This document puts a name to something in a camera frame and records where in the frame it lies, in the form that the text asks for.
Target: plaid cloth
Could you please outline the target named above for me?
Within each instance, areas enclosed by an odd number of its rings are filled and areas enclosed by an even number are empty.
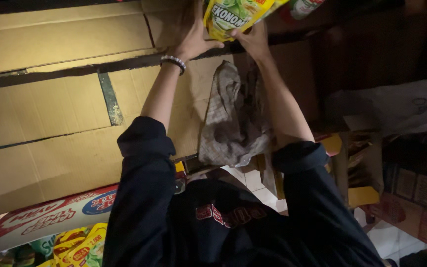
[[[199,160],[244,166],[268,147],[271,138],[271,127],[261,114],[262,82],[254,79],[253,84],[242,85],[237,68],[225,60],[213,79]]]

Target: black sleeve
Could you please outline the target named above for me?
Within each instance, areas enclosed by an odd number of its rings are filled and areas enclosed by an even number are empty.
[[[162,123],[138,117],[118,138],[121,182],[111,210],[103,266],[153,266],[161,258],[175,192],[174,144]]]
[[[305,245],[310,266],[384,266],[375,247],[347,210],[325,170],[329,157],[320,143],[292,143],[273,154],[284,173],[292,227]]]

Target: cloth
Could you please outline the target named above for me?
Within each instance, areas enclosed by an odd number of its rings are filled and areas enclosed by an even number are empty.
[[[290,216],[212,179],[174,195],[173,144],[163,124],[138,117],[118,144],[124,155],[103,266],[383,266],[324,168],[321,144],[273,155],[285,173]]]
[[[237,68],[226,60],[217,68],[200,136],[200,162],[245,166],[268,147],[271,130],[261,114],[259,84],[242,86]]]

